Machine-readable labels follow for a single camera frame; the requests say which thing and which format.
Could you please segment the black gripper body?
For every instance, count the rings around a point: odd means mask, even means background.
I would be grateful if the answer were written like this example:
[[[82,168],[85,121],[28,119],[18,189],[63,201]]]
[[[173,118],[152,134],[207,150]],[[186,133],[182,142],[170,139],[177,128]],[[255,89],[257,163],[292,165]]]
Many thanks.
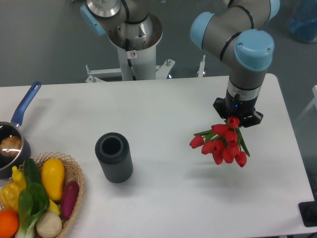
[[[261,123],[263,114],[256,111],[254,100],[235,101],[232,97],[217,98],[213,107],[222,119],[236,116],[240,120],[239,127],[251,127]]]

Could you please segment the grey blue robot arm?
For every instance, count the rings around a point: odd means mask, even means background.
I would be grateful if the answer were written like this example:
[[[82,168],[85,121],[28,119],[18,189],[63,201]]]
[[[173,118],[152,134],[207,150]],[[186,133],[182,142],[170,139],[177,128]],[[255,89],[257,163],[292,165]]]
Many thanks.
[[[274,51],[272,37],[260,27],[278,13],[280,2],[230,0],[227,7],[220,16],[201,13],[190,38],[231,70],[225,97],[213,105],[219,116],[236,116],[242,127],[251,127],[263,118],[255,104]],[[124,81],[157,78],[156,46],[162,25],[146,0],[88,0],[80,12],[94,33],[107,34],[116,46]]]

